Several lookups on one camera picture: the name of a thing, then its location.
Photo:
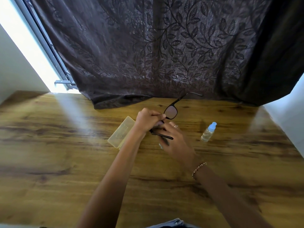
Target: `yellow plastic case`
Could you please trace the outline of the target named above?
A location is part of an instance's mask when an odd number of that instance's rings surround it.
[[[117,128],[117,130],[115,130],[112,136],[108,139],[108,143],[110,143],[115,148],[120,149],[134,124],[135,121],[127,116]]]

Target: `hand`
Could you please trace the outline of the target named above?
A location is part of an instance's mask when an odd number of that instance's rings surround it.
[[[155,110],[143,108],[142,111],[138,112],[134,128],[141,132],[146,133],[159,121],[166,118],[165,114],[161,114]]]
[[[171,157],[176,159],[188,170],[194,171],[201,161],[190,145],[187,137],[179,127],[174,128],[174,126],[174,122],[165,123],[159,126],[161,129],[157,130],[157,133],[173,137],[173,140],[167,139],[169,143],[169,145],[167,145],[163,139],[158,136],[159,143]]]

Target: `forearm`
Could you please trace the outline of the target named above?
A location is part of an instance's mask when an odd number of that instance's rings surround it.
[[[127,181],[144,134],[131,130],[108,172],[91,197],[78,228],[114,228]]]
[[[197,171],[196,178],[208,192],[232,228],[272,227],[206,165],[203,165]]]

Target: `bracelet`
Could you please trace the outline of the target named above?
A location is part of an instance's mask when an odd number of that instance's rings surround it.
[[[196,180],[196,178],[194,177],[194,174],[199,170],[199,168],[201,168],[203,165],[207,165],[206,162],[201,163],[192,173],[192,178],[194,178]]]

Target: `small plastic bottle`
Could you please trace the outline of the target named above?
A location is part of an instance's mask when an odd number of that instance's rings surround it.
[[[208,128],[204,131],[203,135],[201,136],[201,139],[204,142],[209,141],[212,134],[214,133],[215,127],[216,127],[216,122],[212,122],[212,124],[210,124],[210,126],[208,126]]]

